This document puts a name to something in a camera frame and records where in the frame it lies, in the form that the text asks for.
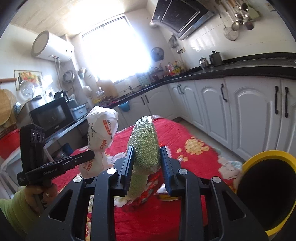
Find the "green sleeved left forearm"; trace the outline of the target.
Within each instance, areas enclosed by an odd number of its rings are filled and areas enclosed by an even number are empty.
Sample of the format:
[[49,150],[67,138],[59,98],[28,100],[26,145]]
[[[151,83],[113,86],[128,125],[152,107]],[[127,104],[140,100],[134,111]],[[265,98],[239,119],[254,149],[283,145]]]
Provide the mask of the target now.
[[39,214],[26,201],[26,191],[28,190],[27,187],[24,187],[12,199],[1,199],[1,211],[4,214],[4,219],[21,238],[25,238],[39,217]]

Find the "left hand with ring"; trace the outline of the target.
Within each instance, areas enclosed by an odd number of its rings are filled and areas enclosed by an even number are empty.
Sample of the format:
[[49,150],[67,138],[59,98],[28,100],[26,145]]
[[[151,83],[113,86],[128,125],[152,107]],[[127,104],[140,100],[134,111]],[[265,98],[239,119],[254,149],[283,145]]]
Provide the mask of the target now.
[[41,206],[36,201],[35,197],[38,197],[40,202],[47,207],[53,202],[58,194],[58,187],[56,184],[52,184],[50,187],[40,187],[28,185],[24,188],[25,200],[29,207],[36,213],[40,215],[42,210]]

